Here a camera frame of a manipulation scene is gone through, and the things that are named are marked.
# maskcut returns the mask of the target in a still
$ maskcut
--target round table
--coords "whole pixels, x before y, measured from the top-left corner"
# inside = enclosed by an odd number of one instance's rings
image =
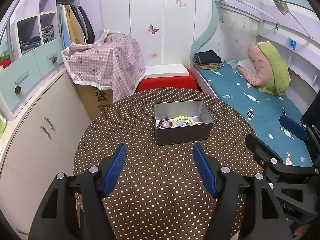
[[[163,88],[122,98],[102,112],[85,131],[76,155],[78,175],[119,143],[127,145],[127,161],[115,190],[104,201],[117,239],[202,240],[216,200],[201,182],[192,158],[192,143],[158,146],[155,142],[155,103],[201,99],[214,124],[204,151],[220,164],[242,175],[262,172],[246,148],[253,133],[248,122],[231,106],[195,90]],[[81,195],[77,196],[78,205]],[[231,235],[239,231],[244,196],[238,196]]]

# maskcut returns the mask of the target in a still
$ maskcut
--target metal tin box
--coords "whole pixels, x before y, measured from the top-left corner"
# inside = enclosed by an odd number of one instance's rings
[[[154,105],[154,113],[158,145],[206,140],[213,126],[213,119],[201,100],[157,103]],[[176,127],[157,128],[161,120],[166,118],[173,120],[177,116],[187,116],[202,124],[181,126],[183,120],[179,120]]]

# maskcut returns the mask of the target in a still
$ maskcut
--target blue label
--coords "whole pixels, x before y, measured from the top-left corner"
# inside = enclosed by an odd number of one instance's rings
[[[296,45],[297,43],[294,40],[291,40],[291,43],[290,43],[291,49],[296,50]]]

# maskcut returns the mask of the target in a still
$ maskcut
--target blue bedsheet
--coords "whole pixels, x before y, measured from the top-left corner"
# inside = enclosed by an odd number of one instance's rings
[[[285,95],[277,97],[260,93],[231,67],[229,61],[217,71],[197,69],[210,84],[217,96],[236,109],[252,126],[257,136],[278,153],[284,163],[311,167],[312,161],[304,142],[279,124],[284,112],[301,124],[298,108]]]

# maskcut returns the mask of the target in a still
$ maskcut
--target pink checkered cloth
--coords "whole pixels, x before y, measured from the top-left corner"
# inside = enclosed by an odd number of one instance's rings
[[[62,57],[75,84],[112,89],[114,102],[132,95],[147,72],[138,42],[109,30],[94,44],[72,43]]]

